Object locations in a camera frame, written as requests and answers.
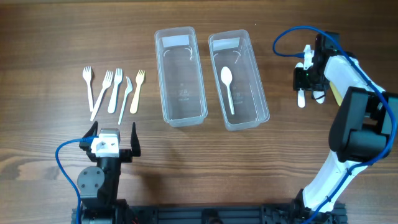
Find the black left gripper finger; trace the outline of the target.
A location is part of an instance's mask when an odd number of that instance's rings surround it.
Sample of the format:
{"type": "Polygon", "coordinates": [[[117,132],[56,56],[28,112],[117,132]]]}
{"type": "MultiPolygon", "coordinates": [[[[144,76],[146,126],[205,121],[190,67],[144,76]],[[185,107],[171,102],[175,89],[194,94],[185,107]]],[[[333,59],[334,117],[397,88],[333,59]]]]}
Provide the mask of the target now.
{"type": "Polygon", "coordinates": [[[141,146],[137,137],[136,133],[136,123],[133,122],[132,124],[132,131],[131,131],[131,151],[133,157],[140,157],[141,156],[141,146]]]}
{"type": "Polygon", "coordinates": [[[83,136],[83,139],[88,139],[88,138],[94,138],[97,136],[97,131],[98,131],[98,122],[95,121],[91,128],[86,132],[86,134],[83,136]]]}

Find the broad white plastic spoon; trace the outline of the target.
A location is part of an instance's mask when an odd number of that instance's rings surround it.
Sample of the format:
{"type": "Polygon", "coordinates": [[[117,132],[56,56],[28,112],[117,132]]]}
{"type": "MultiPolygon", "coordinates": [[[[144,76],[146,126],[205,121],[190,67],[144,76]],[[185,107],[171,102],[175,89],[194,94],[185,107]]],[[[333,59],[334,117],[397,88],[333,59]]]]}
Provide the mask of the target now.
{"type": "Polygon", "coordinates": [[[325,100],[325,92],[324,91],[313,91],[313,98],[317,101],[319,104],[323,104],[325,100]]]}

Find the thick-handled white plastic spoon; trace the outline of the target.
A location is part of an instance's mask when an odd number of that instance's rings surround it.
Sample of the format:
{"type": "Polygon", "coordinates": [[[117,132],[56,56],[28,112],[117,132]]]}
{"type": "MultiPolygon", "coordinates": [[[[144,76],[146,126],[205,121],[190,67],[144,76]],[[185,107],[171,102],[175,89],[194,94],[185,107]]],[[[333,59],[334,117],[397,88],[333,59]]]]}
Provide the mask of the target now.
{"type": "Polygon", "coordinates": [[[303,89],[298,91],[297,104],[299,108],[305,107],[305,91],[303,89]]]}

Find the cream yellow plastic spoon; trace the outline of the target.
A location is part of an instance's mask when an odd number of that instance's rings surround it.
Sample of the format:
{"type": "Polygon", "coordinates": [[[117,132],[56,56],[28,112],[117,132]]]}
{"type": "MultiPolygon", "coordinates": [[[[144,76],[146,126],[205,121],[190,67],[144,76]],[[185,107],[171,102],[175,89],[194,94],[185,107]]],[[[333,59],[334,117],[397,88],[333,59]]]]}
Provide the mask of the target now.
{"type": "Polygon", "coordinates": [[[338,106],[341,106],[341,103],[343,101],[343,97],[340,95],[340,93],[337,90],[336,86],[332,82],[330,82],[330,88],[332,90],[333,96],[335,97],[335,100],[336,100],[338,106]]]}

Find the thin-handled white plastic spoon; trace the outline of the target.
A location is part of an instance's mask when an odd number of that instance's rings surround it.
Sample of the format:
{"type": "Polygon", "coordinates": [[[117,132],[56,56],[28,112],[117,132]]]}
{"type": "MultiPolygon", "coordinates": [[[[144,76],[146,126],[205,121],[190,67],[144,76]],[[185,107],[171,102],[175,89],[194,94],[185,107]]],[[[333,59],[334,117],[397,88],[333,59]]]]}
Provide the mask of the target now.
{"type": "Polygon", "coordinates": [[[221,81],[226,85],[230,112],[232,115],[234,115],[233,97],[231,94],[231,87],[230,87],[232,80],[233,76],[231,70],[228,67],[223,67],[221,69],[221,81]]]}

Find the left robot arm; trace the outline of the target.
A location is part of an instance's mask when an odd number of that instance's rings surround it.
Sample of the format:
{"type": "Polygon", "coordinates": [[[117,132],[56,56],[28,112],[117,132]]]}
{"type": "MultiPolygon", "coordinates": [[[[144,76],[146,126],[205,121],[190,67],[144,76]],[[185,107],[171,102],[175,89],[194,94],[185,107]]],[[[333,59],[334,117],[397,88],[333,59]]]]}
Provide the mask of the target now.
{"type": "Polygon", "coordinates": [[[141,155],[135,123],[130,144],[129,149],[121,149],[120,131],[114,128],[98,130],[98,122],[94,122],[83,136],[79,147],[96,165],[83,169],[78,176],[80,201],[72,210],[72,223],[139,223],[127,201],[118,199],[121,165],[141,155]]]}

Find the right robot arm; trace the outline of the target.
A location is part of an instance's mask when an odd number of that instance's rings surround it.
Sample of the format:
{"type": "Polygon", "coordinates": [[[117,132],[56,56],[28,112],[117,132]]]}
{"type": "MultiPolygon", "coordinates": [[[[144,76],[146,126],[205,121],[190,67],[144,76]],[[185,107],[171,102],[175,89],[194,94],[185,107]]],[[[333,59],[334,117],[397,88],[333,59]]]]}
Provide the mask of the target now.
{"type": "Polygon", "coordinates": [[[367,167],[385,158],[397,133],[397,95],[377,86],[356,57],[339,45],[339,35],[321,32],[306,45],[294,69],[297,104],[305,92],[323,103],[331,90],[340,108],[329,132],[330,152],[316,177],[292,201],[290,219],[325,222],[337,198],[367,167]]]}

